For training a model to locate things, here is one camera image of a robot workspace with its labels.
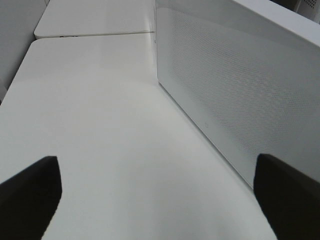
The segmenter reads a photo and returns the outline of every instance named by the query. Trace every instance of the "white table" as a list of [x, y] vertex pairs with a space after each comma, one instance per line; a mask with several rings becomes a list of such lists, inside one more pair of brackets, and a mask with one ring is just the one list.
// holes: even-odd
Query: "white table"
[[155, 0], [51, 0], [34, 31], [37, 39], [150, 33]]
[[44, 240], [275, 240], [252, 191], [158, 85], [150, 38], [35, 41], [0, 107], [0, 182], [58, 156]]

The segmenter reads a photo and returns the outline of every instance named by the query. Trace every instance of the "desk surface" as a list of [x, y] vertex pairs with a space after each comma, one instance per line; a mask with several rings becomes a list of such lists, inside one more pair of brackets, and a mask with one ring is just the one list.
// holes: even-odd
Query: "desk surface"
[[252, 191], [158, 85], [150, 39], [34, 42], [0, 107], [0, 182], [58, 156], [44, 240], [275, 240]]
[[51, 0], [34, 31], [37, 39], [150, 33], [152, 0]]

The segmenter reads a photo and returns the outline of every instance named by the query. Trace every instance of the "white partition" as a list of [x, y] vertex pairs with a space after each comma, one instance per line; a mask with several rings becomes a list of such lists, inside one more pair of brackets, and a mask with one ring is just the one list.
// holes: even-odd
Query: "white partition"
[[320, 181], [320, 25], [265, 0], [157, 0], [158, 79], [252, 186], [272, 154]]

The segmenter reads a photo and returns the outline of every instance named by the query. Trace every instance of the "white wall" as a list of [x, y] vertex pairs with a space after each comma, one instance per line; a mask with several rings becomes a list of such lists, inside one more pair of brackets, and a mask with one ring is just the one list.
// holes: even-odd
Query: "white wall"
[[46, 9], [45, 0], [0, 0], [0, 79], [11, 84]]
[[0, 78], [0, 104], [4, 100], [6, 93], [7, 89], [5, 88], [4, 82]]

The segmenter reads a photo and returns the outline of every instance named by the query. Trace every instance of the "perforated panel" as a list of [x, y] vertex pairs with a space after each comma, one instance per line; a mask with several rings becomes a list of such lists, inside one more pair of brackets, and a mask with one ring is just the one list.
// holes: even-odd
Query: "perforated panel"
[[[223, 6], [221, 15], [227, 10]], [[157, 11], [158, 78], [204, 134], [250, 185], [260, 153], [295, 167], [303, 154], [318, 159], [318, 150], [295, 152], [297, 138], [320, 142], [314, 123], [320, 112], [320, 72], [313, 50], [291, 33], [271, 31], [269, 39], [262, 37], [260, 28], [275, 28], [263, 18], [261, 26], [244, 31], [245, 21], [232, 26], [227, 17], [214, 22], [194, 16], [196, 9], [190, 12]], [[285, 37], [296, 38], [291, 41], [296, 45], [284, 44]], [[306, 52], [295, 49], [299, 45]], [[304, 130], [306, 125], [314, 132]], [[319, 171], [311, 174], [319, 176]]]
[[317, 3], [317, 0], [303, 0], [310, 8], [314, 9]]

